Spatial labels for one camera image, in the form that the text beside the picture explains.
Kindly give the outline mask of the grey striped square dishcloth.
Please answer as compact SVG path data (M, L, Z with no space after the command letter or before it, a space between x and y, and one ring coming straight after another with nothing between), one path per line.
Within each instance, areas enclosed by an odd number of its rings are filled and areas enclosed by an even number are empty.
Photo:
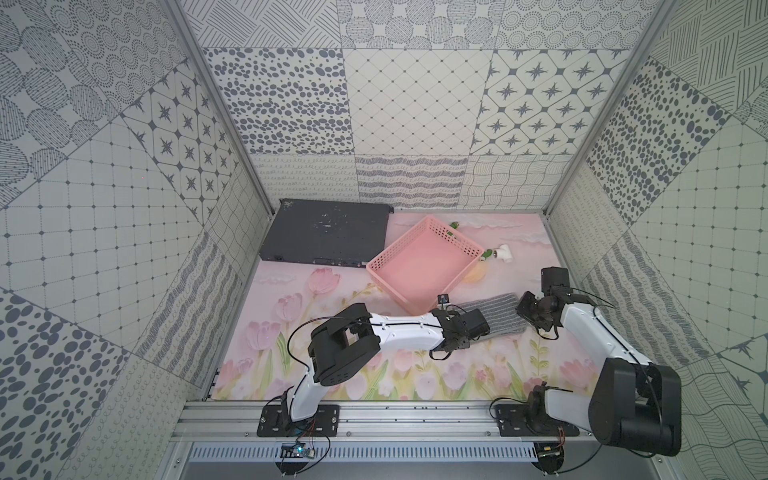
M518 335L526 331L529 323L517 314L520 298L515 293L505 293L483 300L460 304L460 311L478 309L489 325L489 333L481 340L491 340L505 335Z

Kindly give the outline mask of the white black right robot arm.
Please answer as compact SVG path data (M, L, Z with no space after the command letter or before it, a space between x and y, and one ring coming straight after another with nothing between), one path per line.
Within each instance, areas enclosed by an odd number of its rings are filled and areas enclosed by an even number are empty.
M682 384L674 369L632 347L585 296L527 292L516 312L538 331L567 331L599 369L590 396L545 383L534 387L531 425L558 421L592 433L602 445L668 457L680 452Z

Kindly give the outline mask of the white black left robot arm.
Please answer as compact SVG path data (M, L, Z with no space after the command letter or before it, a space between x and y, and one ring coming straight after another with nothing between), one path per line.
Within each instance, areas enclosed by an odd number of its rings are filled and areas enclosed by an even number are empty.
M310 334L307 360L298 383L281 396L283 420L297 424L313 417L331 387L352 379L376 355L397 350L443 352L464 350L490 333L478 309L433 309L419 316L386 316L355 303L339 313L320 317Z

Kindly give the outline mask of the pink perforated plastic basket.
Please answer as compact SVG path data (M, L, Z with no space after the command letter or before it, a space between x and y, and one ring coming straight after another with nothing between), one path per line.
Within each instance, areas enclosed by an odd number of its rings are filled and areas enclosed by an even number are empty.
M411 315L428 312L479 262L485 249L427 215L369 261L374 282Z

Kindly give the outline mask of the green white pipe valve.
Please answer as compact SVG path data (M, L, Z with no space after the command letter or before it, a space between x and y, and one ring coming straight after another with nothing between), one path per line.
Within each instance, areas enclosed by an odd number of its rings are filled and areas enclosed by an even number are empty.
M480 261L488 261L493 259L500 260L504 263L511 263L514 260L514 256L510 247L507 244L502 244L499 247L485 250L479 258Z

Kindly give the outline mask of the small green circuit board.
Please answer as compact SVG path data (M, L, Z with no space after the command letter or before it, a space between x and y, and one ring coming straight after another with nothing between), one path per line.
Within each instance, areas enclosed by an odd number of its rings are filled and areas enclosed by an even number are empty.
M284 444L281 446L281 459L314 459L315 457L316 449L307 446L302 442L294 442L293 444Z

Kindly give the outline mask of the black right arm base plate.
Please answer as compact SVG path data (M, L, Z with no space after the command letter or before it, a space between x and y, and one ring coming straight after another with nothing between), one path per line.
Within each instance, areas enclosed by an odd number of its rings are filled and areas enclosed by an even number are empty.
M546 414L533 415L523 404L502 403L491 408L501 437L578 437L578 427Z

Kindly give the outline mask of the black round connector under rail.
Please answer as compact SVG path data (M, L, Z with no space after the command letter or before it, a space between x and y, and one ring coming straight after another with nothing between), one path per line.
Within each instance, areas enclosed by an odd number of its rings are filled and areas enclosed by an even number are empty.
M534 443L533 446L537 459L534 467L544 475L557 474L564 464L564 447L557 443Z

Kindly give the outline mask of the dark grey network switch box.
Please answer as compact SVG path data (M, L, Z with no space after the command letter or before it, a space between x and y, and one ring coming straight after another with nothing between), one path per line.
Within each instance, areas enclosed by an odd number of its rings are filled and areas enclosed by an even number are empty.
M283 198L263 261L361 268L385 248L387 204Z

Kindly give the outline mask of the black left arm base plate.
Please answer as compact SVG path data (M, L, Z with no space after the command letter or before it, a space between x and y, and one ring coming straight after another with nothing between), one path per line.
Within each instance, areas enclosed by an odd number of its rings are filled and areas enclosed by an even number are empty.
M317 412L305 420L292 420L287 408L271 404L262 408L259 419L257 436L263 438L277 437L335 437L338 431L340 406L321 404Z

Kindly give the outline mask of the aluminium front rail frame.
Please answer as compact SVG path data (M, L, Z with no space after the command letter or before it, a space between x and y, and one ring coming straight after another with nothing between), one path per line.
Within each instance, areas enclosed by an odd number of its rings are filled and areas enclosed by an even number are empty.
M290 477L313 466L345 464L523 463L537 461L534 443L557 443L564 452L597 447L593 435L578 437L501 437L491 408L502 403L323 402L340 406L335 437L257 436L264 402L189 402L173 428L171 445L157 476L180 479L194 463L258 463ZM302 442L316 449L314 459L281 459L281 446Z

